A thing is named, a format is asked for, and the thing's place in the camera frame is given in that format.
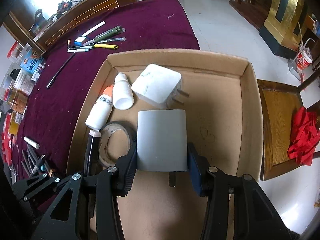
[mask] glue bottle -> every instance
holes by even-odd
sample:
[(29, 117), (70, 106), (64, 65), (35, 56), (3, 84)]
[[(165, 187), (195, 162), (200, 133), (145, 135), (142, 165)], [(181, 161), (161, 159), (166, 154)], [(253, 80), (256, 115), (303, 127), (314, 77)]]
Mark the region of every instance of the glue bottle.
[(133, 105), (133, 94), (128, 78), (119, 72), (115, 78), (115, 87), (112, 91), (113, 106), (119, 110), (129, 109)]
[(93, 105), (88, 118), (85, 121), (85, 125), (89, 128), (99, 131), (102, 126), (106, 124), (112, 111), (112, 89), (113, 85), (107, 87)]

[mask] cardboard box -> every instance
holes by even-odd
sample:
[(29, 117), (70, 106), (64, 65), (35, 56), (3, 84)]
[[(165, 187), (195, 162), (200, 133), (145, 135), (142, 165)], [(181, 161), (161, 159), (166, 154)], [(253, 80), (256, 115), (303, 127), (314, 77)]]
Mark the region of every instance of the cardboard box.
[[(67, 175), (83, 168), (89, 128), (85, 120), (103, 90), (113, 84), (117, 72), (124, 72), (132, 84), (142, 70), (155, 63), (182, 74), (183, 90), (190, 94), (184, 104), (187, 137), (200, 155), (225, 173), (251, 174), (259, 179), (263, 123), (260, 95), (253, 67), (247, 59), (189, 49), (151, 49), (110, 54), (98, 71), (81, 109), (73, 134)], [(128, 110), (113, 109), (111, 121), (128, 121), (137, 128), (138, 111), (155, 109), (139, 100)], [(120, 137), (113, 143), (122, 150)], [(230, 200), (229, 226), (233, 225)], [(176, 176), (176, 187), (168, 187), (166, 172), (137, 171), (132, 190), (118, 197), (126, 239), (198, 239), (204, 222), (207, 198), (192, 189), (187, 172)], [(95, 230), (95, 220), (91, 220)]]

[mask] purple tablecloth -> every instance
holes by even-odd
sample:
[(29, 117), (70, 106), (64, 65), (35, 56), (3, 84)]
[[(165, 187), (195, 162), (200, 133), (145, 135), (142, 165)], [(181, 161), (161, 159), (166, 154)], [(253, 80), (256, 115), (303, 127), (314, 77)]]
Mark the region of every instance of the purple tablecloth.
[[(125, 33), (115, 37), (126, 37), (116, 51), (96, 48), (77, 53), (52, 87), (46, 86), (68, 57), (67, 40), (78, 36), (105, 21), (105, 25), (89, 35), (89, 38), (121, 25)], [(47, 65), (35, 85), (28, 101), (25, 119), (22, 121), (12, 161), (17, 167), (19, 178), (26, 178), (21, 166), (21, 150), (27, 148), (24, 136), (40, 144), (39, 155), (50, 155), (49, 163), (61, 175), (65, 175), (69, 148), (74, 128), (87, 95), (103, 61), (108, 54), (136, 49), (199, 49), (187, 16), (178, 0), (145, 0), (115, 8), (97, 16), (63, 35), (44, 55)]]

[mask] orange bottle cap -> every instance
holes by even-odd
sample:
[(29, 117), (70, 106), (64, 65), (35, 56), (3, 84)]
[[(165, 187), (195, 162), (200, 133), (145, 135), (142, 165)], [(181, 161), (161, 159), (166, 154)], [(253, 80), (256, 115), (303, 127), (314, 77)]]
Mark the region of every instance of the orange bottle cap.
[(112, 97), (112, 89), (113, 89), (113, 85), (106, 87), (103, 94)]

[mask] tape roll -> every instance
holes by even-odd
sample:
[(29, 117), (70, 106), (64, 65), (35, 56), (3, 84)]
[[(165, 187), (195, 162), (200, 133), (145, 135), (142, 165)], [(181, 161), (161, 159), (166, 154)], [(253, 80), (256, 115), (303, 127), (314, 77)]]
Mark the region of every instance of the tape roll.
[(100, 130), (99, 162), (105, 168), (116, 164), (116, 160), (113, 159), (107, 151), (107, 145), (111, 135), (119, 130), (123, 131), (127, 137), (127, 152), (125, 154), (128, 153), (132, 143), (137, 142), (137, 133), (125, 122), (108, 122), (103, 126)]

